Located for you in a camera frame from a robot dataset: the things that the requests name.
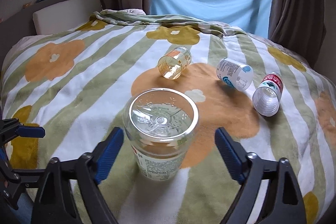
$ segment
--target clear plastic bottle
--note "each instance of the clear plastic bottle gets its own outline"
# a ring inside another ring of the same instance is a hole
[[[283,81],[280,74],[271,72],[262,80],[252,96],[252,104],[263,116],[273,116],[279,110],[283,91]]]
[[[187,95],[157,88],[131,98],[123,122],[140,171],[167,180],[177,173],[194,138],[198,109]]]
[[[186,47],[176,47],[157,62],[157,68],[164,78],[176,79],[191,63],[191,53]]]

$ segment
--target blue gripper pad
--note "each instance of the blue gripper pad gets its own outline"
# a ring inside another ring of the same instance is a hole
[[[246,179],[243,174],[243,163],[220,128],[215,132],[215,144],[224,160],[231,178],[242,185]]]
[[[116,157],[124,142],[123,130],[121,128],[114,128],[113,130],[115,129],[116,132],[97,160],[97,172],[94,177],[94,180],[97,184],[100,184],[102,180],[105,180],[108,177],[112,165],[114,164],[114,161],[116,160]]]
[[[15,130],[15,133],[20,137],[29,138],[43,138],[45,136],[45,130],[43,127],[19,126]]]

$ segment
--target cup rim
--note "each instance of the cup rim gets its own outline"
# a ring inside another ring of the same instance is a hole
[[[169,91],[169,92],[173,92],[173,93],[176,93],[176,94],[182,96],[185,100],[188,101],[188,103],[191,105],[191,108],[193,109],[193,112],[194,112],[194,118],[193,118],[193,120],[192,120],[190,126],[189,126],[185,131],[183,131],[182,133],[180,133],[180,134],[178,134],[178,135],[175,135],[175,136],[170,136],[170,137],[156,137],[156,136],[149,135],[149,134],[143,132],[142,130],[140,130],[140,129],[135,125],[135,123],[133,122],[132,117],[131,117],[131,110],[132,110],[132,108],[133,108],[133,104],[135,103],[135,101],[136,101],[140,96],[142,96],[142,95],[144,95],[144,94],[146,94],[146,93],[148,93],[148,92],[153,92],[153,91]],[[198,108],[197,108],[196,103],[195,103],[189,96],[185,95],[184,93],[179,92],[179,91],[177,91],[177,90],[168,89],[168,88],[154,88],[154,89],[150,89],[150,90],[146,90],[146,91],[141,92],[139,95],[137,95],[137,96],[133,99],[132,103],[130,104],[130,106],[129,106],[129,108],[128,108],[128,116],[129,116],[129,119],[130,119],[132,125],[133,125],[139,132],[141,132],[142,134],[144,134],[144,135],[146,135],[146,136],[148,136],[148,137],[150,137],[150,138],[161,139],[161,140],[165,140],[165,141],[167,141],[167,140],[171,140],[171,139],[175,139],[175,138],[178,138],[178,137],[180,137],[180,136],[182,136],[182,135],[186,135],[186,134],[191,133],[191,132],[195,129],[195,127],[196,127],[196,125],[197,125],[197,123],[198,123],[198,119],[199,119]]]

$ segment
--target red label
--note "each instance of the red label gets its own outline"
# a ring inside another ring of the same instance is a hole
[[[271,74],[269,74],[269,75],[266,75],[266,76],[264,77],[264,79],[262,80],[262,82],[264,82],[264,81],[266,81],[266,80],[271,80],[271,81],[273,81],[274,83],[276,83],[277,86],[278,86],[279,89],[280,89],[281,94],[282,94],[282,90],[284,89],[284,85],[283,85],[282,80],[280,79],[279,76],[277,76],[277,75],[271,73]]]

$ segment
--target bedspread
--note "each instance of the bedspread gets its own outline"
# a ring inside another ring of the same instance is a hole
[[[178,45],[190,50],[192,63],[181,77],[167,80],[157,61]],[[215,67],[224,57],[253,67],[246,91],[218,80]],[[281,106],[273,117],[263,117],[251,98],[273,71],[284,82]],[[76,30],[19,47],[1,75],[3,117],[46,130],[43,139],[18,137],[6,146],[15,168],[44,168],[51,157],[71,160],[93,150],[114,126],[123,126],[126,102],[143,90],[167,87],[192,97],[199,130],[174,179],[156,183],[139,174],[125,138],[99,186],[120,223],[219,223],[239,189],[214,144],[220,126],[263,159],[290,160],[308,223],[334,197],[335,86],[279,48],[225,24],[104,10]],[[89,223],[78,187],[72,186],[82,220]],[[263,182],[249,223],[257,219],[266,187]]]

